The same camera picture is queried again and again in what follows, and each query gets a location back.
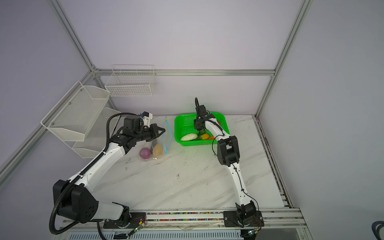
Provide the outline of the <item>clear zip bag blue zipper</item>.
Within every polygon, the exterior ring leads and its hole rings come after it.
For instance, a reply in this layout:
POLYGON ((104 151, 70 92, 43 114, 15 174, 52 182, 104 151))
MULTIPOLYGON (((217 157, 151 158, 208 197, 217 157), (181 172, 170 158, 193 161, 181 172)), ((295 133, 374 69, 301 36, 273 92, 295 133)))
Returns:
POLYGON ((147 160, 150 160, 150 159, 159 160, 162 157, 164 157, 165 155, 167 155, 170 152, 170 147, 171 147, 171 144, 172 144, 172 141, 173 141, 173 137, 174 137, 174 134, 173 134, 173 131, 172 131, 172 128, 171 128, 171 124, 170 124, 170 121, 169 121, 168 117, 164 117, 164 118, 160 118, 160 119, 156 118, 155 120, 156 120, 155 123, 159 127, 166 129, 166 132, 164 134, 162 134, 159 138, 154 139, 150 143, 148 142, 148 143, 146 143, 144 145, 144 148, 149 148, 151 150, 151 152, 152 152, 151 157, 149 159, 147 159, 147 160), (161 144, 163 146, 163 148, 164 148, 164 155, 161 156, 158 159, 154 159, 153 158, 153 147, 156 144, 161 144))

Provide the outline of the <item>green plastic basket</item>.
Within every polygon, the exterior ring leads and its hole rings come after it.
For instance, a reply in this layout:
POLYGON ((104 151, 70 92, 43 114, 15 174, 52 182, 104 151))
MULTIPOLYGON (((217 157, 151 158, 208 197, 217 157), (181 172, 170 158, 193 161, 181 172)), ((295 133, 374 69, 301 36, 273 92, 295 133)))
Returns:
POLYGON ((183 147, 192 147, 192 146, 201 146, 201 145, 211 145, 214 141, 214 135, 209 131, 206 133, 209 135, 207 140, 193 140, 193 141, 181 141, 181 138, 188 134, 197 134, 197 131, 194 127, 194 120, 196 119, 196 114, 184 114, 179 115, 175 118, 174 127, 175 127, 175 140, 181 144, 183 147))

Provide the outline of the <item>yellow toy lemon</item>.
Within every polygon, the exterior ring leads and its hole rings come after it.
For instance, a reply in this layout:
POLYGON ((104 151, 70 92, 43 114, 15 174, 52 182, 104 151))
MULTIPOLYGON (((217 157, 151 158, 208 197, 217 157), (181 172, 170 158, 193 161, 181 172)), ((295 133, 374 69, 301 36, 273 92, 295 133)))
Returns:
POLYGON ((153 158, 158 159, 164 155, 164 148, 161 144, 156 144, 153 147, 153 158))

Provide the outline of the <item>purple toy onion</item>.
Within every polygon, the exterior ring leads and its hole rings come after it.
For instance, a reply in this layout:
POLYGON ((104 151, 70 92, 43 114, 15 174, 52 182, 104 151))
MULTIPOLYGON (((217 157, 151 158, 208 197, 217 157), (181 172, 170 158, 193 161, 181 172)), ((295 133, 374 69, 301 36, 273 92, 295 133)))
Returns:
POLYGON ((143 160, 147 160, 151 157, 152 152, 149 148, 142 148, 139 155, 143 160))

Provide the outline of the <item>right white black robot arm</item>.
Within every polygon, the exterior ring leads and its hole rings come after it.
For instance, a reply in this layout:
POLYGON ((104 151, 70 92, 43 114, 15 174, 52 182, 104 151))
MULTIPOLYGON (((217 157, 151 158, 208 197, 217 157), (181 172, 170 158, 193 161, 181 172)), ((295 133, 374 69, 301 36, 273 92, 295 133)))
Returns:
POLYGON ((196 130, 207 130, 217 142, 217 150, 215 151, 217 159, 222 166, 229 171, 234 191, 236 193, 237 202, 236 216, 237 225, 245 227, 258 219, 257 214, 259 205, 247 191, 245 181, 240 171, 240 149, 236 136, 230 135, 219 124, 216 117, 210 113, 204 105, 200 105, 198 99, 195 99, 196 119, 194 127, 196 130))

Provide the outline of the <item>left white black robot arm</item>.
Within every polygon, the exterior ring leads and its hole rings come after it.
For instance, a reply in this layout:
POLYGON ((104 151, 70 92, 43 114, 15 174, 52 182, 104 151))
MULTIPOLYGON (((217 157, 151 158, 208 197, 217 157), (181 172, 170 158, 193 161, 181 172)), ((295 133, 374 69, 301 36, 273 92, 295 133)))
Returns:
POLYGON ((128 225, 131 221, 129 207, 119 203, 102 203, 94 195, 99 181, 108 170, 122 159, 137 143, 151 142, 166 132, 157 124, 146 124, 137 115, 127 115, 123 126, 114 134, 107 129, 105 148, 77 174, 68 180, 59 180, 53 186, 54 208, 50 226, 55 226, 57 216, 84 224, 95 220, 111 220, 128 225))

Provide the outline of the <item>yellow green toy corn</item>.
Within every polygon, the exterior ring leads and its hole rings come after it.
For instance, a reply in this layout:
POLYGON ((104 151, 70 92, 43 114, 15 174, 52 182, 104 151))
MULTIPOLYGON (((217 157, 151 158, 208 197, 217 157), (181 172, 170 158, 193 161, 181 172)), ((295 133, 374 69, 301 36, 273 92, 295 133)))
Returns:
POLYGON ((199 135, 197 140, 207 140, 209 139, 210 135, 209 134, 202 134, 202 135, 199 135))

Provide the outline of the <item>white toy radish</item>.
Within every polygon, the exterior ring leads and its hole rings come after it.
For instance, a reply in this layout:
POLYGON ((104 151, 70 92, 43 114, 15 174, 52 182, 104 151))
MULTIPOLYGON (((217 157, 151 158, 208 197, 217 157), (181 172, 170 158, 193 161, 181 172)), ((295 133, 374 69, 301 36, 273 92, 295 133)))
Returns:
POLYGON ((183 136, 183 137, 181 138, 181 141, 182 141, 182 142, 193 141, 193 140, 195 140, 197 137, 198 137, 197 134, 195 134, 195 133, 191 133, 191 134, 187 134, 187 135, 183 136))

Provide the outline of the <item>white mesh lower shelf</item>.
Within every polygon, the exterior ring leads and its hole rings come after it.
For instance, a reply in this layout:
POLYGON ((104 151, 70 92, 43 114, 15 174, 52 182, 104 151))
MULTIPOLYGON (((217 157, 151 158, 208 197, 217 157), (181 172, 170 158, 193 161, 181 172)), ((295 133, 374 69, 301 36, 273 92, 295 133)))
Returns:
POLYGON ((71 149, 83 159, 95 158, 106 145, 106 125, 110 116, 120 113, 104 108, 83 142, 75 142, 71 149))

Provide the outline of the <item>white mesh shelf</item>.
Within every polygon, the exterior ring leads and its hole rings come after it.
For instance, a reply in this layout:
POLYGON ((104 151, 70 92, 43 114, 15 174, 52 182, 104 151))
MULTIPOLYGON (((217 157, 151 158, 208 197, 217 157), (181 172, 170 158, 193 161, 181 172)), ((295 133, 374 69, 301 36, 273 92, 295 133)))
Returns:
POLYGON ((41 120, 63 142, 83 142, 106 106, 110 92, 77 82, 41 120))
POLYGON ((83 142, 75 142, 71 149, 83 159, 95 158, 106 145, 106 125, 110 116, 120 113, 104 108, 83 142))

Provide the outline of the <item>white mesh upper shelf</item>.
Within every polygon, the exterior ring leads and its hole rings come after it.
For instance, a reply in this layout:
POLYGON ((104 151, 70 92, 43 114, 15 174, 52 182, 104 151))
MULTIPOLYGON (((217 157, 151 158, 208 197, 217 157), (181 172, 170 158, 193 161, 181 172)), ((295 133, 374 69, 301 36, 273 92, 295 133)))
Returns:
POLYGON ((106 106, 110 92, 77 82, 41 120, 63 142, 83 142, 106 106))

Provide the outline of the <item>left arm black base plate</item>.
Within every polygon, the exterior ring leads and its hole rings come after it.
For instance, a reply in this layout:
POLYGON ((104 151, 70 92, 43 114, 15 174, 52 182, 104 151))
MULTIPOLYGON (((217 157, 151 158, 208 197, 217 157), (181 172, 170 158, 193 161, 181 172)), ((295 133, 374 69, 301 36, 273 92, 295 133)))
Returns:
POLYGON ((134 229, 145 222, 147 214, 145 212, 130 212, 129 215, 123 216, 119 220, 106 220, 104 229, 134 229))

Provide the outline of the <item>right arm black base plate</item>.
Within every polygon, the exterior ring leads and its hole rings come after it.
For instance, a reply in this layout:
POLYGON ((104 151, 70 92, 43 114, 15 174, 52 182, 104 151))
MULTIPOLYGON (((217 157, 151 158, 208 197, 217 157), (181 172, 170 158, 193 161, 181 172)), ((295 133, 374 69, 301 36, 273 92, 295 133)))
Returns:
POLYGON ((262 228, 265 226, 264 217, 261 211, 247 214, 241 217, 236 211, 224 211, 224 225, 225 227, 239 227, 239 228, 262 228))

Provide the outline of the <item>aluminium front rail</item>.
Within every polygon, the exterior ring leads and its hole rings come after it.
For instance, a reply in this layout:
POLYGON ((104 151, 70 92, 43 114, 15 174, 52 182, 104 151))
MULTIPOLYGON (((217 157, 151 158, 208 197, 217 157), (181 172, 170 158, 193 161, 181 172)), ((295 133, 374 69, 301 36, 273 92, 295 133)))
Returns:
POLYGON ((131 212, 131 221, 121 224, 118 221, 102 220, 104 229, 131 230, 143 223, 146 230, 213 230, 229 229, 283 229, 307 228, 307 223, 299 209, 264 209, 255 216, 240 220, 234 209, 224 210, 180 210, 131 212))

